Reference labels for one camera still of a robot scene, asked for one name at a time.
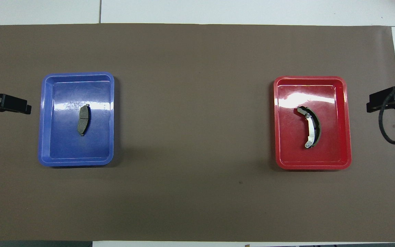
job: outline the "tray rim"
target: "tray rim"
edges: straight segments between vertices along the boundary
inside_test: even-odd
[[[295,79],[295,80],[338,80],[342,84],[343,92],[344,92],[344,121],[345,121],[345,140],[347,142],[347,162],[342,165],[285,165],[280,158],[280,143],[279,143],[279,128],[277,128],[279,123],[279,114],[278,114],[278,87],[279,82],[281,80],[286,79]],[[350,138],[350,121],[349,121],[349,114],[348,114],[348,97],[347,97],[347,83],[345,80],[338,76],[321,76],[321,75],[309,75],[309,76],[302,76],[302,75],[284,75],[278,77],[274,80],[273,83],[273,101],[274,101],[274,131],[275,131],[275,160],[279,167],[285,170],[342,170],[346,169],[350,166],[352,156],[351,156],[351,138]]]
[[[46,82],[51,77],[79,77],[86,75],[106,75],[111,83],[111,94],[110,94],[110,120],[109,120],[109,156],[103,161],[74,161],[74,162],[48,162],[43,159],[43,143],[44,143],[44,119],[45,119],[45,92]],[[74,72],[74,73],[52,73],[48,74],[42,80],[41,89],[41,101],[40,101],[40,117],[39,117],[39,142],[38,142],[38,160],[46,167],[75,167],[75,166],[103,166],[110,163],[114,157],[114,97],[115,97],[115,80],[114,76],[105,71],[101,72]]]

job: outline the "brown paper backdrop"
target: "brown paper backdrop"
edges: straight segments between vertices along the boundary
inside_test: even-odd
[[[43,167],[42,78],[87,71],[116,78],[114,159]],[[276,167],[268,88],[281,75],[346,80],[348,169]],[[0,93],[33,105],[0,113],[0,240],[395,241],[395,145],[365,112],[393,85],[389,27],[0,26]]]

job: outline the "red tray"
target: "red tray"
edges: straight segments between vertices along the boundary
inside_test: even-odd
[[[305,106],[317,115],[321,136],[312,148]],[[340,77],[278,77],[274,82],[277,164],[291,170],[339,170],[351,163],[347,85]]]

